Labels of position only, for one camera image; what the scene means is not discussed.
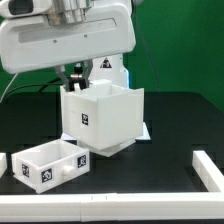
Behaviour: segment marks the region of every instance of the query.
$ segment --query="white plastic container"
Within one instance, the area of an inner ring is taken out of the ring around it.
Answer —
[[[143,102],[144,89],[108,80],[69,93],[61,87],[63,132],[96,150],[118,146],[143,134]]]
[[[62,140],[12,155],[14,177],[42,193],[89,171],[89,151]]]

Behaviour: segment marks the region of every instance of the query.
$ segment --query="black table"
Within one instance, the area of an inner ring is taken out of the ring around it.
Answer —
[[[0,152],[7,152],[9,167],[0,179],[0,195],[36,194],[13,178],[10,155],[60,138],[60,111],[58,93],[16,94],[0,105]],[[191,166],[192,154],[205,150],[223,170],[224,114],[199,94],[146,93],[144,120],[151,141],[137,142],[110,158],[91,153],[89,173],[43,194],[206,192]]]

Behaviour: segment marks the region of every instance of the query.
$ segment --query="white frame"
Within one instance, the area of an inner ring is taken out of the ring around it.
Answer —
[[[224,219],[223,175],[203,151],[193,166],[213,193],[0,196],[0,222]]]

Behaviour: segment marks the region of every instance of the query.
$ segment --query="black cable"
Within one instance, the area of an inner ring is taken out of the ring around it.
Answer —
[[[20,87],[17,87],[17,88],[14,88],[12,90],[10,90],[5,96],[4,98],[2,99],[2,102],[13,92],[17,91],[17,90],[20,90],[20,89],[25,89],[25,88],[30,88],[30,87],[41,87],[41,86],[59,86],[61,84],[54,84],[54,83],[49,83],[49,84],[34,84],[34,85],[26,85],[26,86],[20,86]]]
[[[134,13],[134,16],[136,18],[137,29],[138,29],[138,31],[140,33],[140,37],[141,37],[142,43],[144,45],[144,48],[145,48],[147,56],[148,56],[149,64],[152,67],[152,72],[153,72],[153,75],[154,75],[154,78],[155,78],[155,81],[156,81],[157,89],[160,92],[159,78],[158,78],[158,74],[157,74],[157,71],[156,71],[156,68],[155,68],[155,65],[154,65],[154,61],[152,59],[151,49],[150,49],[150,47],[149,47],[149,45],[148,45],[148,43],[146,41],[145,35],[144,35],[143,31],[142,31],[142,27],[141,27],[141,24],[139,22],[139,19],[138,19],[136,13]]]
[[[48,86],[49,84],[53,84],[55,82],[58,82],[58,81],[61,81],[60,78],[56,78],[56,79],[53,79],[51,81],[49,81],[47,84],[44,84],[39,90],[38,90],[38,93],[42,93]]]

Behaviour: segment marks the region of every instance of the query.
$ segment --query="green wall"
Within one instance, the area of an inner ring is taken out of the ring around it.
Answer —
[[[224,111],[224,0],[144,0],[136,15],[137,45],[125,55],[132,87],[200,93]],[[0,72],[2,93],[12,76]],[[53,69],[26,73],[13,87],[54,78]]]

